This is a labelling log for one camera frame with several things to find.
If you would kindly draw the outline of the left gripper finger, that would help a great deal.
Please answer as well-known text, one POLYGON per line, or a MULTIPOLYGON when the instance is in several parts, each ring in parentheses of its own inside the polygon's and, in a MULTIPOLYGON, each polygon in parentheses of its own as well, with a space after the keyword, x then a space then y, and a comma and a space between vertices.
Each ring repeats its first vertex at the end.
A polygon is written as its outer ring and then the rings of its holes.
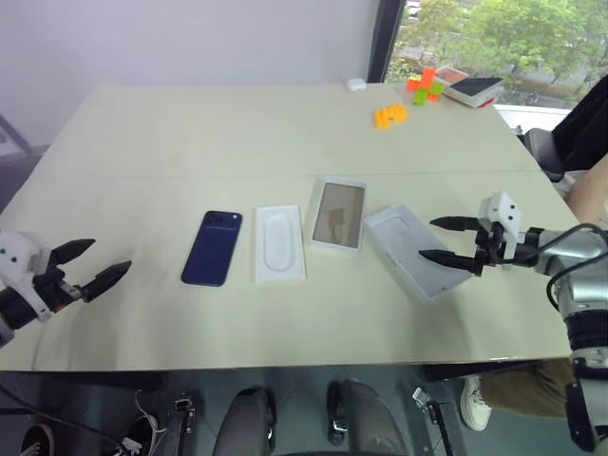
POLYGON ((79 288, 81 299, 88 303, 110 290, 128 272, 131 265, 132 262, 127 260, 105 268, 85 286, 79 288))
POLYGON ((94 242, 94 238, 74 239, 52 249, 49 255, 49 265, 58 266, 69 263, 84 253, 94 242))

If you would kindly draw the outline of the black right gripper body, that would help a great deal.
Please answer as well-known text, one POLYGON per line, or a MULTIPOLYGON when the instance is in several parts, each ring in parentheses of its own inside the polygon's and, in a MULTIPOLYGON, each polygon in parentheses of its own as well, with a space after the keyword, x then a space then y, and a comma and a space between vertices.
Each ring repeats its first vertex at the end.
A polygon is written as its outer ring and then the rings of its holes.
POLYGON ((495 267, 503 264, 506 242, 504 227, 498 221, 491 222, 489 230, 480 225, 475 244, 472 274, 481 276, 485 266, 495 267))

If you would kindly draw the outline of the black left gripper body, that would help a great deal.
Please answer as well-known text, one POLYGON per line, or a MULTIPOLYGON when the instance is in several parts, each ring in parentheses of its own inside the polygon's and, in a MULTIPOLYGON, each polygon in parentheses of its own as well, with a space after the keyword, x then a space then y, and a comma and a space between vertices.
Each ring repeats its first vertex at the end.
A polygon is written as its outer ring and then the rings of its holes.
POLYGON ((65 281, 66 273, 58 266, 51 265, 47 270, 33 278, 34 291, 42 298, 52 312, 60 312, 73 302, 89 301, 83 287, 65 281))

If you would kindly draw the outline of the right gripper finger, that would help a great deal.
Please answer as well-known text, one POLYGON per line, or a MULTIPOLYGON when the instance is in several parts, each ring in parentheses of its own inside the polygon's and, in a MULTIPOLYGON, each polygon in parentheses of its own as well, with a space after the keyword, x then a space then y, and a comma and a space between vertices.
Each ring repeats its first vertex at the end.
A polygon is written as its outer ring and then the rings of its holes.
POLYGON ((449 230, 449 231, 475 231, 477 232, 481 225, 477 218, 473 217, 440 217, 432 219, 429 222, 433 226, 449 230))
POLYGON ((419 255, 429 261, 435 262, 439 265, 468 271, 470 273, 475 272, 475 258, 469 256, 459 256, 453 252, 439 249, 428 249, 419 251, 419 255))

